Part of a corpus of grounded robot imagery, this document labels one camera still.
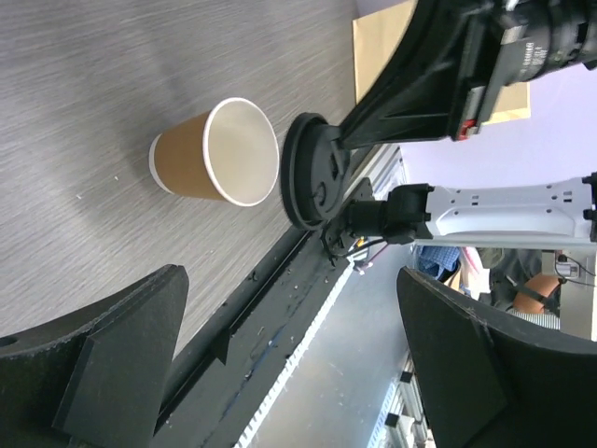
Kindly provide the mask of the black plastic cup lid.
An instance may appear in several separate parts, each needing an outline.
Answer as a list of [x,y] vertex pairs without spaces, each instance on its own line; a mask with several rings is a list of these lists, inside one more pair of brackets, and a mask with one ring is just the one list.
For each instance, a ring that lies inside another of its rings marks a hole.
[[316,113],[301,113],[287,131],[280,186],[287,217],[304,231],[326,225],[340,211],[350,180],[350,153],[340,128]]

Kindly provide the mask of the single brown paper cup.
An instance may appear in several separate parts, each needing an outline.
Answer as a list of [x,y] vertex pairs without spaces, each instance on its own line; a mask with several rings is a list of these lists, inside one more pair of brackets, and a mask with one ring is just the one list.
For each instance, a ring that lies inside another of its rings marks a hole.
[[253,207],[276,186],[280,151],[266,114],[231,97],[157,135],[148,167],[172,195]]

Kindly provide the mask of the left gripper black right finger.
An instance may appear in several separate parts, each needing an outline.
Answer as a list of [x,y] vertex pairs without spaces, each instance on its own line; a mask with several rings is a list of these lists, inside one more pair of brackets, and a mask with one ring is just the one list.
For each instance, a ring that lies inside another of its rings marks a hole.
[[410,268],[396,279],[438,447],[593,447],[596,344],[472,300]]

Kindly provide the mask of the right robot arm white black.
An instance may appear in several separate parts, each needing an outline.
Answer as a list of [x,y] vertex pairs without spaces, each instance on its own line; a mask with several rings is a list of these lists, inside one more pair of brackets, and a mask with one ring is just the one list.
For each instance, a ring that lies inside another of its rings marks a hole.
[[[504,87],[596,66],[592,1],[420,1],[376,81],[340,125],[340,145],[462,141],[479,132]],[[393,244],[590,244],[594,175],[527,188],[401,186],[355,202],[345,229]]]

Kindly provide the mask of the person in background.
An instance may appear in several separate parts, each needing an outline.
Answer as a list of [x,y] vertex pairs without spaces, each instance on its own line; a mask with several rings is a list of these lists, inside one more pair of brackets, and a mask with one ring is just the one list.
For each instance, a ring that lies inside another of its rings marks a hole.
[[566,285],[596,287],[595,274],[557,251],[545,273],[545,251],[417,245],[417,271],[470,299],[548,329],[561,328]]

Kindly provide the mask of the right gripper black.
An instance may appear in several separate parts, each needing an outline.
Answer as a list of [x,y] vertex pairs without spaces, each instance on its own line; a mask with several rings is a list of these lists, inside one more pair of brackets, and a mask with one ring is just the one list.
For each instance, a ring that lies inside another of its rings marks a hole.
[[527,24],[515,1],[419,1],[394,54],[340,124],[340,144],[463,141],[479,133],[514,77]]

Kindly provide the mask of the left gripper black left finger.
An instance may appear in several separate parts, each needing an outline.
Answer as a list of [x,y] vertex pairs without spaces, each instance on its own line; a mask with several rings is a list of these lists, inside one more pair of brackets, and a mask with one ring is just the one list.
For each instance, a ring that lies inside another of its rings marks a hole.
[[4,447],[147,447],[185,311],[165,265],[121,291],[1,339]]

